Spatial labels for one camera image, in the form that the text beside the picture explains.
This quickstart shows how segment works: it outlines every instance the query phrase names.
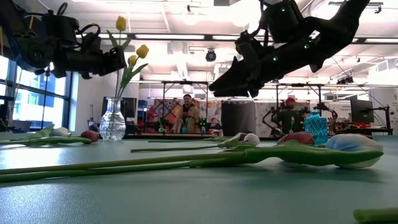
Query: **tulip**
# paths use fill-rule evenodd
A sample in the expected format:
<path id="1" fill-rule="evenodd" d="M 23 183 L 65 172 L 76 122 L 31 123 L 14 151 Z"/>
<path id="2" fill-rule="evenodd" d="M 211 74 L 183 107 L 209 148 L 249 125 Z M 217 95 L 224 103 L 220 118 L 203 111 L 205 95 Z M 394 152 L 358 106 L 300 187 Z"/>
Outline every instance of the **tulip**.
<path id="1" fill-rule="evenodd" d="M 116 20 L 116 28 L 118 31 L 125 31 L 127 26 L 127 20 L 123 16 L 119 16 Z"/>
<path id="2" fill-rule="evenodd" d="M 305 131 L 287 134 L 278 140 L 278 144 L 282 144 L 283 142 L 290 140 L 297 140 L 299 143 L 302 144 L 311 144 L 311 145 L 315 144 L 312 134 Z"/>
<path id="3" fill-rule="evenodd" d="M 253 133 L 249 133 L 243 139 L 243 141 L 248 142 L 251 146 L 258 146 L 260 145 L 260 138 Z"/>
<path id="4" fill-rule="evenodd" d="M 326 148 L 346 152 L 356 152 L 362 150 L 383 151 L 382 144 L 360 134 L 338 134 L 333 136 L 326 143 Z M 355 164 L 337 164 L 337 166 L 346 169 L 361 169 L 373 166 L 379 159 L 380 157 Z"/>
<path id="5" fill-rule="evenodd" d="M 132 55 L 132 56 L 130 56 L 129 57 L 129 59 L 127 60 L 127 62 L 128 62 L 128 64 L 131 66 L 131 67 L 134 67 L 135 65 L 136 65 L 136 62 L 137 62 L 137 55 Z"/>
<path id="6" fill-rule="evenodd" d="M 98 141 L 98 133 L 96 133 L 95 131 L 83 131 L 82 134 L 80 135 L 80 137 L 82 138 L 88 138 L 91 140 L 91 142 L 97 142 Z"/>
<path id="7" fill-rule="evenodd" d="M 67 128 L 54 128 L 51 133 L 50 136 L 66 136 L 69 133 L 69 130 Z"/>
<path id="8" fill-rule="evenodd" d="M 247 135 L 248 135 L 248 134 L 246 134 L 246 133 L 240 133 L 239 141 L 244 141 L 244 138 L 245 138 Z"/>
<path id="9" fill-rule="evenodd" d="M 141 45 L 141 47 L 139 47 L 136 50 L 136 54 L 140 58 L 145 58 L 147 56 L 147 54 L 148 54 L 148 51 L 149 51 L 149 48 L 145 44 L 143 44 L 143 45 Z"/>

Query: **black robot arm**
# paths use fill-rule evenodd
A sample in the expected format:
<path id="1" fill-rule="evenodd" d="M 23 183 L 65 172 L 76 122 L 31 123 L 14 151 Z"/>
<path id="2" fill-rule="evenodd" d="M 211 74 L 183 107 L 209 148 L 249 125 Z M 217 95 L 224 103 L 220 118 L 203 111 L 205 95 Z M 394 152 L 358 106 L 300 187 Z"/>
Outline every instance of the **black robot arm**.
<path id="1" fill-rule="evenodd" d="M 70 71 L 80 72 L 83 78 L 89 79 L 89 73 L 103 76 L 124 68 L 123 49 L 116 47 L 103 53 L 98 36 L 100 27 L 88 25 L 79 30 L 76 19 L 63 16 L 66 8 L 67 4 L 63 3 L 56 14 L 51 10 L 47 14 L 28 13 L 12 0 L 0 0 L 0 26 L 9 43 L 9 59 L 37 75 L 44 73 L 52 62 L 52 73 L 57 78 L 65 77 L 66 71 Z M 31 16 L 34 23 L 29 27 Z M 89 32 L 81 43 L 77 42 L 76 35 L 92 26 L 98 28 L 97 32 Z"/>
<path id="2" fill-rule="evenodd" d="M 336 112 L 335 110 L 330 109 L 329 107 L 327 107 L 327 106 L 325 105 L 325 103 L 319 103 L 319 104 L 317 104 L 317 106 L 314 107 L 314 109 L 315 109 L 315 110 L 323 110 L 323 111 L 329 111 L 329 112 L 331 112 L 331 117 L 332 117 L 332 119 L 337 119 L 337 117 L 338 117 L 337 112 Z"/>
<path id="3" fill-rule="evenodd" d="M 273 126 L 271 126 L 269 123 L 267 123 L 266 118 L 268 115 L 271 114 L 271 121 L 272 121 L 272 115 L 274 115 L 275 108 L 271 106 L 271 109 L 262 117 L 262 123 L 265 124 L 266 126 L 270 127 L 271 129 L 275 129 Z"/>
<path id="4" fill-rule="evenodd" d="M 252 96 L 265 83 L 306 65 L 312 72 L 322 68 L 323 62 L 352 43 L 359 26 L 361 13 L 370 0 L 344 1 L 330 20 L 303 18 L 294 0 L 283 0 L 265 10 L 261 1 L 261 20 L 253 33 L 242 32 L 235 42 L 242 61 L 233 59 L 231 68 L 214 83 L 210 90 L 215 96 Z M 254 37 L 265 30 L 264 43 Z M 313 31 L 320 34 L 310 38 Z M 268 37 L 281 47 L 268 46 Z"/>

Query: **monitor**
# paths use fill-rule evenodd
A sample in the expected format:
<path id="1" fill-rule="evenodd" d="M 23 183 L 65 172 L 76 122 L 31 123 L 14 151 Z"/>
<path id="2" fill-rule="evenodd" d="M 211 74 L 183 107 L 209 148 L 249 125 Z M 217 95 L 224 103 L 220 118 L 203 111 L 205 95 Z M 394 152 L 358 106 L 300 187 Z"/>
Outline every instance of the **monitor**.
<path id="1" fill-rule="evenodd" d="M 351 102 L 351 117 L 353 122 L 373 123 L 373 103 L 367 100 L 349 99 Z"/>

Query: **white tulip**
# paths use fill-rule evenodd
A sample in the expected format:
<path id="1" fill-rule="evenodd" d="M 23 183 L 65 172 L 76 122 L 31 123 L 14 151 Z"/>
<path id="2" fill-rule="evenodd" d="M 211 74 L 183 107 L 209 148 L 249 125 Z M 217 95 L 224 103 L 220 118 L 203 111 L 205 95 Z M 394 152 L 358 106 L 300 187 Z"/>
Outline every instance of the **white tulip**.
<path id="1" fill-rule="evenodd" d="M 355 152 L 362 150 L 383 151 L 382 144 L 360 134 L 338 134 L 333 136 L 326 143 L 326 148 L 345 152 Z M 373 166 L 379 159 L 380 157 L 355 164 L 340 164 L 337 166 L 347 169 L 361 169 Z"/>
<path id="2" fill-rule="evenodd" d="M 68 134 L 68 129 L 67 128 L 54 128 L 51 133 L 50 136 L 64 136 L 66 134 Z"/>
<path id="3" fill-rule="evenodd" d="M 247 136 L 245 136 L 243 141 L 247 141 L 252 146 L 258 146 L 261 143 L 259 136 L 256 136 L 253 133 L 249 133 Z"/>

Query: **blue glass vase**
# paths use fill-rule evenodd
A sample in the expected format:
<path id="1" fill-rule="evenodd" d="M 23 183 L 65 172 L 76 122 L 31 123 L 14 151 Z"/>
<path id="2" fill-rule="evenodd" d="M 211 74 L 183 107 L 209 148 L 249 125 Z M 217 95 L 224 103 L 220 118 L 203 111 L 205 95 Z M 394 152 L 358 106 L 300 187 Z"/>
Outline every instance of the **blue glass vase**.
<path id="1" fill-rule="evenodd" d="M 311 110 L 311 117 L 304 119 L 304 128 L 312 134 L 316 146 L 328 142 L 328 121 L 319 116 L 319 110 Z"/>

